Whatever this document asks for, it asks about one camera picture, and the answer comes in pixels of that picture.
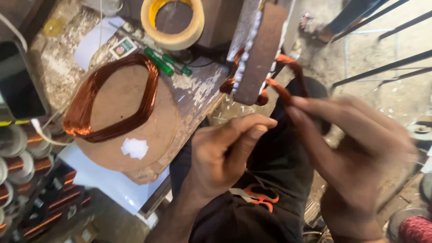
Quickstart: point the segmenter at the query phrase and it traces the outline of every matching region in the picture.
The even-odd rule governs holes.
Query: finger
[[[227,172],[233,176],[241,176],[246,169],[246,162],[255,145],[262,135],[268,131],[267,126],[255,125],[232,145],[228,158],[226,158]]]
[[[339,174],[342,166],[338,155],[324,141],[320,131],[311,118],[296,107],[286,108],[288,115],[294,123],[297,137],[305,148],[311,165],[330,184],[335,183],[332,174]]]
[[[345,96],[338,99],[330,99],[329,101],[341,104],[343,106],[351,106],[361,113],[365,114],[368,118],[375,121],[379,125],[387,128],[388,130],[407,135],[406,129],[399,123],[395,122],[390,117],[383,115],[381,112],[367,105],[361,99],[354,96]]]
[[[351,106],[328,100],[294,97],[293,105],[340,127],[369,151],[381,153],[393,148],[395,136],[385,127]]]
[[[225,123],[220,129],[214,130],[211,139],[215,145],[228,148],[237,141],[243,133],[256,125],[274,128],[277,125],[277,121],[257,113],[234,118]]]

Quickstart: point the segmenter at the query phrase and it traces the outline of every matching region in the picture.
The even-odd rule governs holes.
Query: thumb
[[[300,109],[290,106],[286,108],[290,116],[297,137],[303,144],[309,160],[318,173],[328,182],[332,182],[332,170],[338,159],[330,146],[324,141],[321,132],[312,119]]]
[[[246,170],[246,162],[252,153],[258,140],[268,131],[265,125],[255,125],[231,146],[231,151],[226,159],[228,172],[238,173],[240,176]]]

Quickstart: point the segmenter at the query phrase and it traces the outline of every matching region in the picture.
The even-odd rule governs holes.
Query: masking tape roll
[[[156,15],[165,4],[183,2],[192,8],[193,15],[189,26],[178,34],[165,34],[156,29]],[[144,30],[156,43],[167,50],[178,51],[190,47],[201,36],[204,29],[204,9],[201,0],[144,0],[141,8],[141,23]]]

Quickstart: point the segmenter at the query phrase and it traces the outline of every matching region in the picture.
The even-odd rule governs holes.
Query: black metal bar
[[[398,33],[398,32],[401,31],[401,30],[404,30],[404,29],[406,29],[406,28],[408,28],[408,27],[411,27],[411,26],[413,26],[413,25],[415,25],[415,24],[418,24],[418,23],[422,22],[423,20],[426,20],[426,19],[428,19],[428,18],[430,18],[430,17],[432,17],[432,11],[429,11],[429,12],[427,12],[427,13],[425,13],[425,14],[422,14],[422,15],[420,15],[419,17],[414,18],[414,19],[412,19],[412,20],[406,22],[405,24],[402,24],[402,25],[400,25],[400,26],[394,28],[393,30],[390,30],[390,31],[385,32],[384,34],[381,34],[381,35],[378,37],[378,39],[379,39],[379,40],[382,40],[382,39],[384,39],[384,38],[386,38],[386,37],[389,37],[390,35],[393,35],[393,34]]]
[[[420,70],[417,70],[417,71],[414,71],[414,72],[410,72],[410,73],[407,73],[407,74],[402,74],[399,77],[395,77],[395,78],[397,78],[395,80],[382,81],[378,85],[378,87],[380,87],[381,85],[386,84],[386,83],[391,83],[391,82],[394,82],[394,81],[398,81],[398,80],[402,80],[402,79],[405,79],[405,78],[413,77],[413,76],[416,76],[416,75],[419,75],[419,74],[425,74],[425,73],[428,73],[428,72],[431,72],[431,71],[432,71],[432,67],[427,67],[427,68],[423,68],[423,69],[420,69]]]
[[[356,75],[356,76],[344,79],[344,80],[339,81],[339,82],[336,82],[336,83],[334,83],[332,85],[331,89],[334,90],[334,88],[336,88],[339,85],[350,83],[350,82],[353,82],[353,81],[356,81],[356,80],[359,80],[359,79],[362,79],[362,78],[366,78],[366,77],[369,77],[369,76],[372,76],[372,75],[375,75],[375,74],[380,74],[380,73],[388,71],[390,69],[401,67],[401,66],[405,66],[405,65],[408,65],[408,64],[411,64],[411,63],[423,60],[423,59],[430,58],[430,57],[432,57],[432,50],[425,51],[425,52],[422,52],[420,54],[411,56],[409,58],[405,58],[405,59],[402,59],[400,61],[396,61],[396,62],[387,64],[387,65],[384,65],[382,67],[378,67],[378,68],[375,68],[373,70],[364,72],[362,74],[359,74],[359,75]]]
[[[352,28],[344,31],[342,34],[340,34],[340,35],[336,36],[335,38],[333,38],[333,40],[331,42],[333,43],[333,42],[339,40],[340,38],[342,38],[342,37],[346,36],[347,34],[353,32],[354,30],[356,30],[356,29],[358,29],[360,27],[363,27],[363,26],[369,24],[370,22],[372,22],[373,20],[377,19],[378,17],[383,16],[384,14],[392,11],[393,9],[399,7],[400,5],[402,5],[402,4],[404,4],[404,3],[408,2],[408,1],[409,0],[399,0],[399,1],[395,2],[394,4],[386,7],[385,9],[379,11],[378,13],[374,14],[373,16],[371,16],[371,17],[369,17],[369,18],[361,21],[358,25],[356,25],[356,26],[354,26],[354,27],[352,27]]]

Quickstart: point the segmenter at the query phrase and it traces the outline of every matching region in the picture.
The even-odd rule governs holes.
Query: foot
[[[300,18],[300,28],[306,33],[309,33],[312,38],[317,38],[324,43],[329,43],[334,34],[330,31],[328,25],[325,25],[312,17],[309,13],[305,13]]]

